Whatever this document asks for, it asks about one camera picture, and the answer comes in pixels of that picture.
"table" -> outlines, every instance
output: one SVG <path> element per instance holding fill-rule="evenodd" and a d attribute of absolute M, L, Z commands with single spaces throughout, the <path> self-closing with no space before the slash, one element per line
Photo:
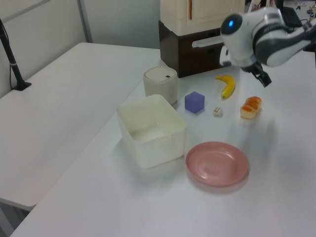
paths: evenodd
<path fill-rule="evenodd" d="M 0 202 L 31 210 L 160 58 L 80 43 L 0 99 Z"/>
<path fill-rule="evenodd" d="M 203 141 L 223 141 L 247 156 L 249 174 L 215 188 L 186 171 L 184 157 L 141 169 L 124 146 L 114 114 L 12 237 L 63 236 L 314 236 L 316 223 L 316 72 L 314 54 L 299 52 L 266 68 L 264 88 L 251 74 L 227 67 L 179 80 L 174 105 L 187 122 L 185 154 Z M 230 74 L 236 90 L 221 100 Z M 184 109 L 184 96 L 205 95 L 205 110 Z M 240 118 L 249 96 L 262 98 L 254 120 Z M 144 97 L 140 82 L 125 102 Z M 222 118 L 212 115 L 220 106 Z"/>

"blue cube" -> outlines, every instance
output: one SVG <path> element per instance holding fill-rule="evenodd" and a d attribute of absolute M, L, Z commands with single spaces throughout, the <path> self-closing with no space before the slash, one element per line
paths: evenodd
<path fill-rule="evenodd" d="M 184 107 L 186 110 L 196 114 L 204 109 L 205 96 L 197 92 L 192 92 L 184 97 Z"/>

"handle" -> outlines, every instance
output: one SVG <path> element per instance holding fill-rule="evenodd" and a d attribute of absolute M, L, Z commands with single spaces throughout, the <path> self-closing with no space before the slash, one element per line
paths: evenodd
<path fill-rule="evenodd" d="M 189 20 L 192 20 L 192 1 L 189 0 Z"/>

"yellow banana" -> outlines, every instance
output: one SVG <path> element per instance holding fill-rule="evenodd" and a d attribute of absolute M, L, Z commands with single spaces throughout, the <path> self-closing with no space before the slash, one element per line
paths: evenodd
<path fill-rule="evenodd" d="M 223 75 L 223 76 L 216 76 L 216 79 L 222 80 L 225 82 L 227 85 L 222 91 L 222 99 L 230 97 L 230 95 L 234 92 L 235 90 L 235 80 L 232 76 L 230 75 Z"/>

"pink plate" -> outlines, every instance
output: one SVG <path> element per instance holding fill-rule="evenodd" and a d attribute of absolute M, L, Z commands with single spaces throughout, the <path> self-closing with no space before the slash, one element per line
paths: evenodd
<path fill-rule="evenodd" d="M 223 142 L 196 145 L 187 154 L 186 166 L 196 179 L 212 186 L 236 183 L 248 171 L 244 153 Z"/>

